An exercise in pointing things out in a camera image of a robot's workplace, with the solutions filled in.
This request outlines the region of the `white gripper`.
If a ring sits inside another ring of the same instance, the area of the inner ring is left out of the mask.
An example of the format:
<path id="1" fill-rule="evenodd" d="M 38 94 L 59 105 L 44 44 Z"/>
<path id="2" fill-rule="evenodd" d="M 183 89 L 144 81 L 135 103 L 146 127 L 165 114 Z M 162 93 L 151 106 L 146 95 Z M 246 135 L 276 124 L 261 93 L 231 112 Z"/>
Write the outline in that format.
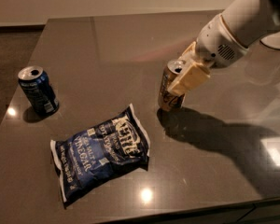
<path id="1" fill-rule="evenodd" d="M 180 55 L 179 60 L 186 67 L 169 85 L 168 92 L 181 96 L 187 91 L 202 85 L 210 78 L 210 70 L 197 63 L 196 56 L 208 66 L 228 67 L 244 57 L 248 48 L 241 45 L 231 34 L 221 14 L 208 22 L 193 41 Z"/>

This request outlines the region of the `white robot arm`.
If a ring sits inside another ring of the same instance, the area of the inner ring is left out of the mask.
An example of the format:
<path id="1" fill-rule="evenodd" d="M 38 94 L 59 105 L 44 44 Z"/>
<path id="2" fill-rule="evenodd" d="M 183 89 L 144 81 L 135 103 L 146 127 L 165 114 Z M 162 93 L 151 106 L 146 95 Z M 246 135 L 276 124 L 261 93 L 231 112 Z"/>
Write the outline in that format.
<path id="1" fill-rule="evenodd" d="M 227 67 L 263 37 L 280 32 L 280 0 L 235 0 L 199 32 L 182 53 L 186 67 L 168 92 L 181 96 L 210 78 L 210 67 Z"/>

